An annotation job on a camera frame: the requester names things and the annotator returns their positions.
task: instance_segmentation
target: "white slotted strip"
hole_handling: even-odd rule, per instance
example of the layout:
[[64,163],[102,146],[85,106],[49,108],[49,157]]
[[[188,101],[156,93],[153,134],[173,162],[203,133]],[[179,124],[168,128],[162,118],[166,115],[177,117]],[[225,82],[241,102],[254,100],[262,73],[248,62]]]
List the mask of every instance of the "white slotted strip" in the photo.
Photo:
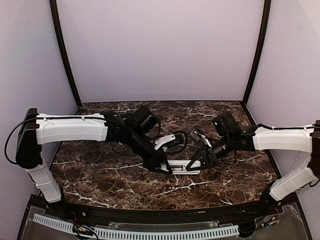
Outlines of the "white slotted strip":
[[[72,232],[73,224],[70,222],[36,213],[34,214],[33,221],[68,234],[74,234]],[[94,232],[101,240],[210,240],[239,235],[239,227],[235,225],[215,229],[179,232],[121,231],[96,227]]]

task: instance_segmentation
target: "black bar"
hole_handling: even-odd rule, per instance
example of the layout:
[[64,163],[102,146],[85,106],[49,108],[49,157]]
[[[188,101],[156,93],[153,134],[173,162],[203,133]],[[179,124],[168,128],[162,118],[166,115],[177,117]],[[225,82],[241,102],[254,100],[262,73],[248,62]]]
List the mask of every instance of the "black bar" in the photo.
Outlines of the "black bar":
[[[251,113],[249,112],[247,106],[246,106],[243,102],[241,102],[240,104],[241,104],[241,106],[242,106],[242,108],[243,108],[246,116],[248,117],[250,123],[251,123],[252,125],[256,125],[256,122],[255,122],[255,120],[253,119],[253,117],[251,116]],[[268,156],[268,158],[269,158],[269,160],[270,160],[270,163],[271,163],[271,165],[272,165],[272,167],[273,167],[273,169],[274,169],[274,172],[275,172],[275,174],[276,174],[276,177],[277,177],[278,179],[282,178],[281,173],[280,173],[280,170],[279,170],[279,168],[278,168],[278,166],[277,166],[277,164],[276,164],[276,160],[275,160],[274,156],[272,155],[271,151],[270,151],[270,150],[264,150],[264,152],[267,154],[267,156]]]
[[259,38],[255,49],[254,59],[251,67],[251,72],[249,76],[248,83],[246,85],[246,89],[244,92],[244,96],[242,99],[242,102],[244,105],[247,105],[250,93],[252,90],[252,87],[254,85],[254,81],[256,78],[261,53],[264,47],[266,32],[267,32],[267,26],[268,26],[268,20],[269,20],[269,13],[270,13],[270,7],[271,7],[271,0],[264,0],[264,7],[263,7],[263,13],[262,13],[262,20],[261,20],[261,26],[260,26],[260,32],[259,32]]
[[53,25],[54,25],[54,30],[55,30],[55,35],[56,35],[56,40],[58,42],[58,46],[60,49],[60,54],[64,66],[64,70],[66,73],[66,76],[69,81],[69,85],[75,100],[75,103],[78,107],[82,105],[80,95],[76,86],[76,82],[74,79],[74,76],[71,71],[69,59],[68,59],[68,54],[64,42],[64,37],[62,34],[62,29],[60,25],[60,19],[59,19],[59,13],[58,13],[58,7],[57,7],[57,0],[50,0],[50,8],[51,8],[51,14],[52,14],[52,20],[53,20]]

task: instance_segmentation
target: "white panel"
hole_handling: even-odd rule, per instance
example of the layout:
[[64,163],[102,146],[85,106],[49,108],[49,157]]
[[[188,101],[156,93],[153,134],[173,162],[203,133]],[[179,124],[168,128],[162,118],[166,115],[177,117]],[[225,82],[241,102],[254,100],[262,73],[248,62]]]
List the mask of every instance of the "white panel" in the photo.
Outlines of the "white panel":
[[[300,126],[320,119],[320,1],[272,1],[248,108],[257,123]],[[273,151],[287,174],[306,154]],[[320,186],[298,191],[313,239],[320,239]]]
[[[9,164],[3,147],[11,129],[29,108],[50,114],[74,114],[73,99],[52,22],[48,0],[0,1],[0,239],[17,238],[31,193],[25,170]],[[8,154],[14,159],[17,134]],[[43,148],[50,164],[57,144]]]
[[263,0],[59,0],[83,102],[241,100]]

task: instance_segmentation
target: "marble table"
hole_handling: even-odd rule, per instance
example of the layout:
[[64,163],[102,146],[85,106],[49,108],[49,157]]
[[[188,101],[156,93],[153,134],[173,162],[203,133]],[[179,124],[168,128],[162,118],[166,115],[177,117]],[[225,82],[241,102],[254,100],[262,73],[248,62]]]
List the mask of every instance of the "marble table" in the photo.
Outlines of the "marble table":
[[[147,105],[161,120],[161,134],[199,128],[218,138],[211,119],[228,111],[245,127],[250,125],[237,101],[151,101],[84,103],[77,114],[107,111],[131,113]],[[241,204],[259,199],[266,185],[277,179],[263,151],[237,153],[238,161],[221,163],[199,175],[164,175],[149,172],[126,146],[112,142],[63,142],[51,166],[57,182],[71,203],[135,210],[181,210]],[[190,159],[199,148],[192,141],[172,160]],[[232,155],[225,161],[232,161]]]

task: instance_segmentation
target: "white arm segment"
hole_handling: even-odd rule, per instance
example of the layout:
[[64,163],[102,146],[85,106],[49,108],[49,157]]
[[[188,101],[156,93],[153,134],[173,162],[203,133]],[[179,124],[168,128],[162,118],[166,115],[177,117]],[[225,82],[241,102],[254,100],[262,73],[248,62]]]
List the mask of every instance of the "white arm segment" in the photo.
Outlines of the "white arm segment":
[[55,203],[61,200],[59,185],[45,162],[35,168],[25,170],[35,182],[35,186],[43,193],[48,203]]
[[305,161],[295,170],[283,178],[276,180],[270,189],[271,197],[276,201],[280,201],[294,191],[301,189],[303,186],[314,180],[317,180],[318,178],[313,174],[312,170],[307,167],[308,163],[309,158],[308,161]]
[[[96,117],[104,118],[99,113],[91,115],[61,116],[39,114],[39,118],[51,117]],[[99,119],[37,119],[36,123],[39,128],[36,129],[36,138],[39,145],[61,142],[61,141],[78,141],[93,140],[105,141],[108,127],[105,126],[104,120]]]
[[314,129],[285,129],[269,130],[259,127],[254,133],[253,144],[256,150],[296,150],[306,153],[312,152],[312,137]]

